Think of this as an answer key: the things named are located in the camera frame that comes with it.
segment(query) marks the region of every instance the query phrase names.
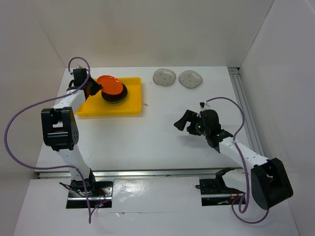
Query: yellow tray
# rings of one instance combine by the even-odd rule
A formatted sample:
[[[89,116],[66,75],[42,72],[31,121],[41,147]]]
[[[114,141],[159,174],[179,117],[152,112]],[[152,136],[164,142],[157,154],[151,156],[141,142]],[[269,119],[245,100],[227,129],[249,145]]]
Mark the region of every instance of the yellow tray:
[[[99,91],[83,103],[76,114],[81,117],[138,115],[142,110],[141,79],[139,77],[117,78],[128,90],[124,101],[112,104],[106,102]]]

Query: white table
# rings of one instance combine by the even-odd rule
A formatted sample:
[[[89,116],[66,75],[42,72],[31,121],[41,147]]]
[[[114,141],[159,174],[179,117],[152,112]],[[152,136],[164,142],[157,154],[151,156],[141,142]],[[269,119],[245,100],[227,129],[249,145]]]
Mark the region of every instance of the white table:
[[[262,223],[244,224],[231,206],[201,206],[197,177],[118,180],[112,208],[97,210],[89,225],[87,209],[65,208],[68,192],[59,181],[31,180],[14,236],[299,235],[287,201],[271,208]]]
[[[188,89],[177,80],[170,87],[156,85],[152,76],[160,67],[92,68],[91,75],[140,77],[142,80],[142,114],[135,117],[80,118],[79,149],[87,165],[95,171],[158,170],[237,167],[231,159],[207,145],[205,137],[180,132],[173,123],[189,109],[199,112],[199,102],[216,96],[236,101],[226,67],[165,67],[179,76],[194,70],[203,77],[196,89]],[[65,93],[71,76],[66,71],[58,95]],[[237,108],[228,101],[217,100],[211,106],[218,112],[222,128],[234,133],[241,124]],[[244,129],[237,139],[249,146]],[[63,160],[43,144],[38,167],[63,165]]]

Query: black bracket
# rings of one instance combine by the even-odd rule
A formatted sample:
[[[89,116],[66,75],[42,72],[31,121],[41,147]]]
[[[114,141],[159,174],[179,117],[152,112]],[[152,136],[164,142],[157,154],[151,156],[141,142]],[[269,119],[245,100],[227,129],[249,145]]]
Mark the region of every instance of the black bracket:
[[[201,179],[200,185],[196,185],[196,188],[201,190],[202,195],[241,193],[240,191],[236,191],[234,188],[228,188],[222,178],[223,175],[232,170],[234,170],[234,168],[228,167],[216,172],[215,179]]]
[[[69,84],[68,90],[79,88],[88,76],[86,68],[77,68],[73,70],[73,80]],[[103,88],[102,85],[98,84],[90,75],[87,83],[83,86],[82,90],[84,91],[85,98],[97,94]]]
[[[183,131],[187,122],[190,122],[190,125],[187,127],[187,132],[193,135],[204,135],[208,142],[208,145],[214,148],[217,152],[220,152],[219,143],[223,139],[228,137],[233,137],[232,134],[221,129],[219,123],[218,113],[214,110],[207,109],[200,112],[198,115],[196,112],[186,110],[183,117],[174,123],[174,126]]]
[[[93,175],[93,172],[91,169],[90,169],[89,178],[84,179],[84,182],[86,184],[88,191],[95,190],[96,180],[95,180],[95,176]],[[77,192],[78,190],[80,190],[81,192],[84,192],[83,181],[72,180],[70,185],[75,192]]]
[[[71,107],[43,109],[41,124],[44,143],[54,151],[73,150],[79,141],[78,127]]]
[[[252,196],[264,210],[293,196],[283,163],[274,158],[251,169]]]

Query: orange plate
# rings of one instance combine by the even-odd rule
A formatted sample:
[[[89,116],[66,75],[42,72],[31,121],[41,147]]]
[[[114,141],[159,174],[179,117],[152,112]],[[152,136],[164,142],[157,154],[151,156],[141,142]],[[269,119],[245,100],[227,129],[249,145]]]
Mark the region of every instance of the orange plate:
[[[127,97],[120,103],[106,102],[99,91],[83,103],[76,114],[80,117],[138,115],[142,110],[141,79],[139,77],[117,78],[128,90]]]
[[[104,93],[117,95],[123,91],[123,84],[113,76],[102,75],[96,81],[103,86]]]

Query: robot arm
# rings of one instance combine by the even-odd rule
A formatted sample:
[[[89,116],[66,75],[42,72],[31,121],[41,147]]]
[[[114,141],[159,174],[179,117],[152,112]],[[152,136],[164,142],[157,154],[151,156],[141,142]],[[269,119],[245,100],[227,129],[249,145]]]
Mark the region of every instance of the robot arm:
[[[255,153],[237,140],[234,141],[232,134],[221,129],[217,112],[211,110],[207,103],[200,103],[200,107],[201,112],[198,114],[187,110],[184,116],[174,123],[174,126],[183,131],[186,123],[190,122],[187,132],[198,136],[204,135],[210,147],[243,166],[242,159],[235,146],[235,143],[237,143],[250,174],[252,196],[262,209],[269,209],[293,196],[290,181],[279,159],[270,160]],[[246,192],[244,171],[226,168],[218,174],[227,187]]]
[[[86,165],[78,148],[79,132],[75,122],[74,113],[86,101],[95,95],[102,86],[91,77],[86,85],[76,93],[76,89],[82,85],[87,77],[85,68],[73,70],[73,87],[69,87],[67,93],[71,93],[62,99],[53,108],[43,109],[41,112],[43,139],[47,146],[61,156],[68,165],[77,167],[82,173],[88,191],[94,189],[95,177],[92,170]],[[81,177],[75,169],[70,169],[71,187],[74,190],[84,191]]]

